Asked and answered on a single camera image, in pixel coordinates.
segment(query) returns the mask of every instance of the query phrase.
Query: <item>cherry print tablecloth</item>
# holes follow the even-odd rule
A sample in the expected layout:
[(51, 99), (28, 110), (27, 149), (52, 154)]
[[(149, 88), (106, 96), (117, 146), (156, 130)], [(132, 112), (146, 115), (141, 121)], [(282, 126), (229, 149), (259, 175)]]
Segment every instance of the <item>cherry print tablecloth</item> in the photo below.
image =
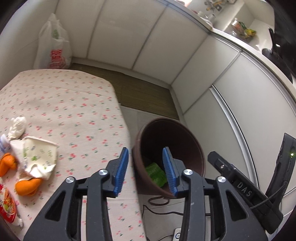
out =
[[(10, 119), (23, 115), (28, 121), (24, 135), (58, 143), (57, 165), (33, 197), (14, 192), (18, 174), (9, 171), (4, 181), (13, 194), (24, 228), (13, 227), (19, 239), (41, 208), (67, 176), (91, 176), (122, 147), (130, 149), (127, 126), (112, 85), (105, 79), (74, 70), (29, 70), (19, 73), (0, 91), (0, 135), (8, 132)], [(83, 198), (82, 241), (85, 241)], [(128, 165), (122, 192), (108, 199), (109, 219), (114, 241), (145, 240), (135, 179)]]

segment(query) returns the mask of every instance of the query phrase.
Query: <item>white remote control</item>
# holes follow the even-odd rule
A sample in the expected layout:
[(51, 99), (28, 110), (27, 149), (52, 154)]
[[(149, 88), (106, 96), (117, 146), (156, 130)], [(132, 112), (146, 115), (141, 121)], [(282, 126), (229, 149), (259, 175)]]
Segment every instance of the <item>white remote control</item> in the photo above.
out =
[(181, 228), (177, 228), (177, 229), (175, 229), (175, 233), (174, 233), (173, 241), (179, 241), (180, 234), (181, 234)]

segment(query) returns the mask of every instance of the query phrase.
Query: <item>green trash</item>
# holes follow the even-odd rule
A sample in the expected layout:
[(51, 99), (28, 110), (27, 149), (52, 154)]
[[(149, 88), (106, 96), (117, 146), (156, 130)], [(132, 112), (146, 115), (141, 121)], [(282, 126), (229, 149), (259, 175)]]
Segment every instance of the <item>green trash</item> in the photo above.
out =
[(145, 167), (145, 169), (152, 181), (160, 188), (168, 182), (165, 172), (155, 162)]

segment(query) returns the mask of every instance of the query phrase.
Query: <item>tile floor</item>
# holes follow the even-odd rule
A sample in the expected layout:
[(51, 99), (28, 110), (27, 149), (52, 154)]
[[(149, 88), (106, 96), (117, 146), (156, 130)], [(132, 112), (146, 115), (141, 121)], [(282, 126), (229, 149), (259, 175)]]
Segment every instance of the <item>tile floor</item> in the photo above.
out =
[[(121, 106), (121, 111), (125, 122), (128, 126), (131, 135), (131, 146), (134, 145), (136, 135), (138, 131), (145, 125), (147, 122), (161, 117), (156, 114), (144, 112), (141, 110), (136, 110), (128, 107)], [(184, 211), (184, 199), (173, 199), (170, 200), (170, 203), (166, 206), (152, 206), (148, 203), (148, 199), (153, 196), (151, 195), (141, 195), (139, 194), (139, 203), (141, 207), (141, 211), (143, 211), (143, 204), (148, 206), (148, 208), (152, 209), (157, 213), (167, 213), (171, 211), (176, 211), (183, 213)], [(153, 202), (161, 203), (162, 200), (154, 200)], [(176, 228), (180, 228), (182, 225), (183, 216), (176, 214), (168, 214), (168, 215), (156, 215), (151, 213), (149, 210), (145, 208), (145, 212), (143, 215), (143, 223), (146, 231), (147, 237), (151, 241), (157, 241), (167, 235), (174, 234)], [(207, 226), (210, 226), (210, 219), (206, 220)], [(209, 239), (210, 230), (206, 230), (206, 240)], [(167, 237), (163, 239), (163, 241), (171, 241), (171, 237)]]

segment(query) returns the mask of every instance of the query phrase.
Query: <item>floor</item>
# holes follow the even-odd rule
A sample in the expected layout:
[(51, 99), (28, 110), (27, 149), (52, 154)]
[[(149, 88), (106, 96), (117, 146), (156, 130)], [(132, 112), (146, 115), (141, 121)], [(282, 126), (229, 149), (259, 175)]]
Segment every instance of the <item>floor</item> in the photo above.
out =
[[(138, 131), (149, 121), (162, 117), (160, 115), (148, 113), (141, 110), (136, 110), (132, 108), (128, 108), (125, 106), (121, 106), (121, 111), (124, 117), (124, 120), (128, 126), (131, 136), (131, 146), (134, 145), (136, 135)], [(139, 194), (139, 203), (141, 207), (141, 212), (143, 212), (143, 204), (148, 208), (152, 209), (157, 213), (167, 213), (171, 211), (176, 211), (183, 213), (184, 211), (184, 199), (174, 199), (170, 200), (170, 203), (166, 206), (152, 206), (148, 203), (148, 199), (154, 197), (151, 195), (141, 195)], [(166, 202), (166, 200), (154, 200), (155, 203)], [(168, 215), (156, 215), (151, 213), (149, 210), (145, 208), (143, 215), (143, 223), (146, 232), (146, 236), (151, 241), (157, 241), (167, 235), (174, 234), (176, 228), (181, 228), (183, 216), (176, 214), (168, 214)], [(210, 220), (206, 219), (207, 226), (210, 226)], [(210, 240), (210, 230), (206, 230), (206, 240)], [(163, 239), (163, 241), (171, 241), (172, 237), (167, 237)]]
[(171, 93), (161, 86), (120, 72), (73, 63), (70, 67), (108, 80), (121, 105), (137, 110), (179, 119)]

